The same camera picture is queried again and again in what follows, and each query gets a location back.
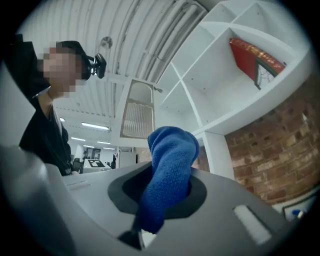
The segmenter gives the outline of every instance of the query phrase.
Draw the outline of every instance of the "black cap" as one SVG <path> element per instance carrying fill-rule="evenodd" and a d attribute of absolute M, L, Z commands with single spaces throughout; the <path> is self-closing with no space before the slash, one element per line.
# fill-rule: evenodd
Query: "black cap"
<path fill-rule="evenodd" d="M 91 76 L 91 63 L 78 41 L 61 41 L 56 43 L 57 48 L 69 48 L 74 51 L 74 54 L 80 55 L 82 58 L 82 79 L 88 80 Z"/>

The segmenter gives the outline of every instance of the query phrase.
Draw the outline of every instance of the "brick wall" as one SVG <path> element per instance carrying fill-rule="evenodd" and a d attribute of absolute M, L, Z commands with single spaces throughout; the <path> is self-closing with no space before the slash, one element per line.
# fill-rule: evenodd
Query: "brick wall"
<path fill-rule="evenodd" d="M 236 181 L 269 204 L 320 180 L 320 81 L 311 76 L 278 107 L 225 136 Z"/>
<path fill-rule="evenodd" d="M 192 167 L 210 173 L 207 152 L 204 146 L 200 147 L 199 156 L 194 161 Z"/>

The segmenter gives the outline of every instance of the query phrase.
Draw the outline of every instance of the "ventilation grille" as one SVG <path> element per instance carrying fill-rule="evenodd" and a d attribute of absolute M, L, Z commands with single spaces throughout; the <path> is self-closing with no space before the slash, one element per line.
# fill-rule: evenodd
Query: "ventilation grille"
<path fill-rule="evenodd" d="M 125 103 L 120 137 L 147 139 L 154 131 L 152 85 L 132 80 Z"/>

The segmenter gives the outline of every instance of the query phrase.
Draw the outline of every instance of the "gray plastic surface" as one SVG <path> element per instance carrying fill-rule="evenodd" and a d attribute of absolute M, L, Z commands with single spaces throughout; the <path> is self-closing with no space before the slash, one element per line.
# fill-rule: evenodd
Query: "gray plastic surface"
<path fill-rule="evenodd" d="M 277 244 L 273 235 L 287 223 L 237 182 L 193 168 L 207 189 L 204 204 L 188 218 L 166 220 L 149 247 L 139 251 L 116 239 L 131 229 L 134 215 L 120 212 L 107 190 L 114 179 L 150 163 L 61 177 L 55 166 L 18 148 L 1 148 L 0 156 L 11 206 L 41 244 L 68 255 L 250 255 L 259 247 L 234 207 L 248 206 L 270 231 L 264 248 Z"/>

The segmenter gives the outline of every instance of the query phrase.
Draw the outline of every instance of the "ceiling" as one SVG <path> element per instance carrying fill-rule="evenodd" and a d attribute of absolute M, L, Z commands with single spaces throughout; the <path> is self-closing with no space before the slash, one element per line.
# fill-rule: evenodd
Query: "ceiling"
<path fill-rule="evenodd" d="M 173 14 L 178 4 L 183 5 Z M 192 6 L 195 10 L 182 22 Z M 63 125 L 69 137 L 85 139 L 86 144 L 108 142 L 124 87 L 121 81 L 132 76 L 157 82 L 206 13 L 196 1 L 187 0 L 46 0 L 29 15 L 18 33 L 23 34 L 24 41 L 33 42 L 38 58 L 44 48 L 65 40 L 79 41 L 89 56 L 101 53 L 105 57 L 107 71 L 103 79 L 91 77 L 81 91 L 56 100 L 54 107 L 65 119 Z M 111 40 L 103 46 L 106 37 Z M 111 131 L 84 127 L 81 122 L 108 126 Z"/>

